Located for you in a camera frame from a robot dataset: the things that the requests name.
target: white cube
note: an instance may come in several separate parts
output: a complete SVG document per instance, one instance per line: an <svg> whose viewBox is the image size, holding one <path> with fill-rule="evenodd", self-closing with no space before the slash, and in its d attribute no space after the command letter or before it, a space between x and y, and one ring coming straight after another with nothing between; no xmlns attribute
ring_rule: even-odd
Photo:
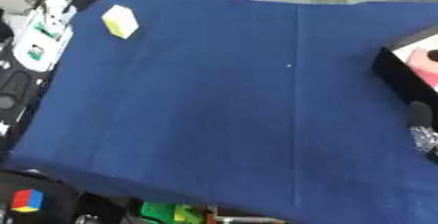
<svg viewBox="0 0 438 224"><path fill-rule="evenodd" d="M103 16L109 32L112 34L127 39L139 25L135 19L132 10L119 5L114 5Z"/></svg>

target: rubik's cube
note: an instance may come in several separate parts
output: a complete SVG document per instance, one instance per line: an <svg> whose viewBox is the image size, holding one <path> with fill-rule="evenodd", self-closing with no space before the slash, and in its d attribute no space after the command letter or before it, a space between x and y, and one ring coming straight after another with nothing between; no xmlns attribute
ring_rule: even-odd
<svg viewBox="0 0 438 224"><path fill-rule="evenodd" d="M12 210L16 212L38 211L43 202L43 194L36 190L21 190L14 193Z"/></svg>

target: green object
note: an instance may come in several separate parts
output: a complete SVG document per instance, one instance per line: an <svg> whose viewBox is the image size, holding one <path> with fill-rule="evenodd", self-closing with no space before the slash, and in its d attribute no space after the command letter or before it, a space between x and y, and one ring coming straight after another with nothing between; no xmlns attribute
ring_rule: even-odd
<svg viewBox="0 0 438 224"><path fill-rule="evenodd" d="M29 51L28 54L29 54L29 56L30 56L33 60L35 60L35 61L40 61L40 60L41 60L41 56L39 56L39 55L36 54L35 52L31 52L31 51Z"/></svg>
<svg viewBox="0 0 438 224"><path fill-rule="evenodd" d="M179 204L176 206L175 214L181 215L185 218L185 221L179 223L185 224L200 224L203 221L203 217L199 214L191 212L192 207L186 204Z"/></svg>
<svg viewBox="0 0 438 224"><path fill-rule="evenodd" d="M173 224L175 204L145 202L140 210L141 218L153 224Z"/></svg>

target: cube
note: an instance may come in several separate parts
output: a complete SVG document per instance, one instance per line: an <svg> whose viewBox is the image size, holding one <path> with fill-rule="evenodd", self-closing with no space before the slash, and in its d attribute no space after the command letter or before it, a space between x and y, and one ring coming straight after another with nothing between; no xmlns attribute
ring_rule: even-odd
<svg viewBox="0 0 438 224"><path fill-rule="evenodd" d="M139 25L132 10L114 5L102 16L109 32L123 39L127 39Z"/></svg>
<svg viewBox="0 0 438 224"><path fill-rule="evenodd" d="M35 212L41 208L43 194L36 190L21 190L14 193L12 210L16 212Z"/></svg>

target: blue cloth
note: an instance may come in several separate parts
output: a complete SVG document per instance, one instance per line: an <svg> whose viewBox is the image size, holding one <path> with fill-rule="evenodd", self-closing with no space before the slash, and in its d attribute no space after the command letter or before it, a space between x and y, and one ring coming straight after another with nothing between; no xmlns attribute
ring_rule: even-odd
<svg viewBox="0 0 438 224"><path fill-rule="evenodd" d="M141 28L109 34L101 15ZM311 224L435 223L438 167L371 71L434 3L101 0L9 164L87 191Z"/></svg>

